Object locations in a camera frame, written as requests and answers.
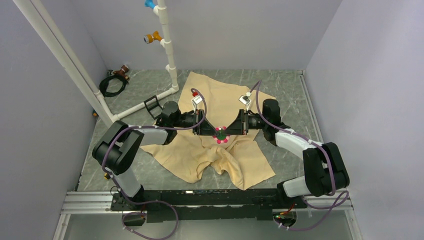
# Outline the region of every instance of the brass fitting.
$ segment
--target brass fitting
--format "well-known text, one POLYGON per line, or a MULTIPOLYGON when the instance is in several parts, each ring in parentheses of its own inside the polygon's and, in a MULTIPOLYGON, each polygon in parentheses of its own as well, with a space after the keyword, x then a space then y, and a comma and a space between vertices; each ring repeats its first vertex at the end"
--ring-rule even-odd
POLYGON ((129 76, 127 76, 127 75, 125 75, 126 73, 128 73, 128 71, 129 71, 130 69, 126 66, 126 65, 122 65, 121 67, 120 67, 120 70, 118 70, 118 71, 114 71, 112 74, 113 75, 121 75, 122 77, 124 77, 125 78, 125 80, 127 80, 127 81, 129 81, 130 80, 130 77, 129 76))
POLYGON ((159 35, 158 31, 155 31, 152 34, 147 34, 144 36, 144 41, 146 44, 151 44, 155 40, 158 40, 159 42, 162 40, 162 37, 159 35))

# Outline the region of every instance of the wall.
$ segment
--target wall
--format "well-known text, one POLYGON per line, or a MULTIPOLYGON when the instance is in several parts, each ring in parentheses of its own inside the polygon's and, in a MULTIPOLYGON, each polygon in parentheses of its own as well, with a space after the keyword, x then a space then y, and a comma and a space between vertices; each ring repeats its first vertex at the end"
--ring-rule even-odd
POLYGON ((364 239, 424 239, 424 2, 343 0, 306 68, 364 239))
MULTIPOLYGON (((1 238, 52 239, 84 163, 92 108, 13 1, 0 2, 0 32, 1 238)), ((79 51, 86 43, 73 42, 79 51)), ((105 74, 102 62, 91 65, 105 74)))
MULTIPOLYGON (((144 0, 71 0, 110 69, 164 69, 144 0)), ((180 69, 305 69, 341 0, 167 0, 180 69)))

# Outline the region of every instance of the gray tile floor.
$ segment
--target gray tile floor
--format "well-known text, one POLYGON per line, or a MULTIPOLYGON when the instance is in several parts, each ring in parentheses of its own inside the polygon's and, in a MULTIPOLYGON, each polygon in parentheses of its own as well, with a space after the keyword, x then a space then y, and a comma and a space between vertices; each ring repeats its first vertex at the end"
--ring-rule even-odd
MULTIPOLYGON (((184 86, 191 70, 178 71, 178 84, 184 86)), ((317 133, 309 112, 306 96, 297 71, 295 70, 193 70, 198 74, 209 76, 217 81, 241 86, 253 86, 262 79, 260 90, 276 97, 281 108, 282 120, 298 133, 317 141, 317 133)), ((147 98, 167 90, 171 86, 168 72, 165 70, 138 70, 130 71, 131 80, 124 92, 116 97, 106 98, 112 113, 117 114, 137 105, 147 98)), ((120 88, 120 82, 113 80, 109 91, 114 92, 120 88)), ((181 92, 166 97, 160 101, 163 105, 168 101, 176 101, 181 92)), ((127 124, 148 125, 154 120, 145 109, 135 112, 124 119, 127 124)), ((99 163, 91 157, 91 151, 97 141, 106 132, 106 126, 101 120, 97 121, 92 136, 91 144, 85 159, 81 173, 78 191, 105 191, 109 190, 113 183, 103 178, 103 172, 99 163)), ((303 163, 291 152, 278 148, 268 143, 262 132, 256 138, 259 148, 275 172, 271 177, 252 188, 275 188, 284 180, 303 176, 303 163)), ((187 183, 174 176, 162 167, 149 153, 139 149, 132 164, 133 170, 139 182, 149 190, 189 190, 189 189, 235 189, 228 173, 217 174, 212 167, 207 167, 202 179, 194 184, 187 183)))

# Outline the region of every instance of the blue faucet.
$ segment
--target blue faucet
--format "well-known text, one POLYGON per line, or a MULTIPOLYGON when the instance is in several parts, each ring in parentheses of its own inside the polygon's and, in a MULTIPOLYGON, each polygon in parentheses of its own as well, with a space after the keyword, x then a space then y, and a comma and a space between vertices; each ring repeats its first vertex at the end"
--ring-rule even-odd
POLYGON ((151 9, 154 9, 156 7, 156 5, 153 3, 153 0, 146 0, 144 2, 144 6, 150 7, 151 9))

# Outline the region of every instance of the beige cloth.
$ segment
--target beige cloth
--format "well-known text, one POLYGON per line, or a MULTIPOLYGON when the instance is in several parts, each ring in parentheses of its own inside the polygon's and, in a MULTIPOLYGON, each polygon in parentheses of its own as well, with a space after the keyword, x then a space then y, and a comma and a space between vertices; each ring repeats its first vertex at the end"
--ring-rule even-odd
MULTIPOLYGON (((191 72, 178 101, 182 113, 193 110, 191 88, 199 90, 207 106, 207 120, 214 127, 229 126, 244 105, 239 101, 249 88, 222 83, 205 75, 191 72)), ((273 98, 260 93, 259 102, 273 98)), ((256 102, 250 109, 257 112, 256 102)), ((249 130, 247 135, 232 135, 227 143, 217 144, 212 136, 194 135, 192 130, 181 130, 169 145, 141 147, 166 169, 182 180, 195 183, 202 178, 204 169, 211 165, 218 174, 227 171, 232 183, 241 190, 256 185, 275 175, 262 154, 255 136, 259 130, 249 130)))

